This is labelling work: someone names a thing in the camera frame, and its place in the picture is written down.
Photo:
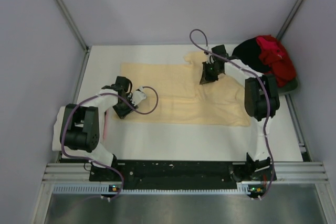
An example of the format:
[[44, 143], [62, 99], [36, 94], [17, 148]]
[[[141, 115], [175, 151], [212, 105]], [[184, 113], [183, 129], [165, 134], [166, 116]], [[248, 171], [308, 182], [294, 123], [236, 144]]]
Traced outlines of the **cream yellow t shirt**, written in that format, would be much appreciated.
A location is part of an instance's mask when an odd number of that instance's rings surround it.
[[123, 63], [121, 75], [135, 88], [145, 89], [147, 99], [139, 104], [142, 114], [131, 112], [128, 122], [250, 126], [244, 108], [244, 87], [234, 78], [220, 74], [213, 83], [199, 84], [206, 56], [191, 52], [185, 64], [155, 65]]

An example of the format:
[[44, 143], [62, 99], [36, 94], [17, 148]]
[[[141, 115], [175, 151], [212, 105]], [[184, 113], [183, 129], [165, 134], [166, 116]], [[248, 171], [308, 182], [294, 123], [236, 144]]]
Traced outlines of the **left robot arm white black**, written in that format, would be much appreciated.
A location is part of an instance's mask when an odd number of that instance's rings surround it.
[[118, 76], [116, 82], [104, 86], [93, 99], [80, 106], [68, 104], [60, 109], [62, 119], [59, 136], [61, 151], [67, 158], [84, 158], [99, 162], [101, 174], [107, 180], [114, 180], [119, 174], [119, 168], [113, 164], [115, 156], [107, 151], [102, 141], [109, 110], [117, 117], [124, 119], [138, 109], [140, 102], [146, 99], [144, 88], [132, 91], [132, 83], [126, 77]]

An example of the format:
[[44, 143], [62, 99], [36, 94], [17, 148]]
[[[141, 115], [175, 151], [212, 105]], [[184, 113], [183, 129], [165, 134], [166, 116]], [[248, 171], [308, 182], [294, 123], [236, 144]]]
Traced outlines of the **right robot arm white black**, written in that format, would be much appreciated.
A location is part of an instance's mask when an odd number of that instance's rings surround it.
[[280, 107], [276, 78], [230, 57], [224, 45], [215, 46], [205, 54], [207, 60], [202, 63], [200, 85], [218, 81], [219, 75], [225, 74], [244, 87], [244, 108], [251, 117], [251, 134], [244, 168], [234, 168], [232, 174], [237, 181], [245, 177], [256, 180], [265, 169], [271, 168], [267, 135], [268, 124]]

